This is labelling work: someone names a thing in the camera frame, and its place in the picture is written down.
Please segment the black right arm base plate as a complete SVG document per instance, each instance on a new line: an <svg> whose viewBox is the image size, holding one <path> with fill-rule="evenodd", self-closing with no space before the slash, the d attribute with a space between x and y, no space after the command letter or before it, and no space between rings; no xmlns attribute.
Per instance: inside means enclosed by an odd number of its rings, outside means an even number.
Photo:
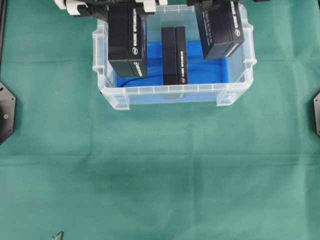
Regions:
<svg viewBox="0 0 320 240"><path fill-rule="evenodd" d="M316 134L320 136L320 92L313 98Z"/></svg>

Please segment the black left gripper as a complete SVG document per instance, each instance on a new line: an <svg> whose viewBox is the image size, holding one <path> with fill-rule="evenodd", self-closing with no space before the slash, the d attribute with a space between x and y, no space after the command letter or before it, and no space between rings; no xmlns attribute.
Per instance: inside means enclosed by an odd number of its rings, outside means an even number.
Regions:
<svg viewBox="0 0 320 240"><path fill-rule="evenodd" d="M201 7L213 7L222 2L229 2L230 0L187 0L186 4L188 6L194 6L195 4L200 4Z"/></svg>

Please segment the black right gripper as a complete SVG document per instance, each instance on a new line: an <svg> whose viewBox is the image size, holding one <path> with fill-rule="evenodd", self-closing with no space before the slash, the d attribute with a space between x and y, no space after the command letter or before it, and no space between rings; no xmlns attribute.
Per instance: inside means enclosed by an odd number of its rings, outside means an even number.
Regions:
<svg viewBox="0 0 320 240"><path fill-rule="evenodd" d="M167 6L167 0L54 0L61 10L66 10L74 17L95 17L108 23L108 5L114 4L138 4L142 5L147 13L156 11L156 6Z"/></svg>

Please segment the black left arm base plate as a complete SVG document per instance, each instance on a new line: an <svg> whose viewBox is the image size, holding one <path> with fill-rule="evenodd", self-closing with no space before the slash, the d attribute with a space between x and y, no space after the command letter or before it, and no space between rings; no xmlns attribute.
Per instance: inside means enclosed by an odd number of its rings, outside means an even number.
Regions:
<svg viewBox="0 0 320 240"><path fill-rule="evenodd" d="M15 130L16 97L0 83L0 143L6 141Z"/></svg>

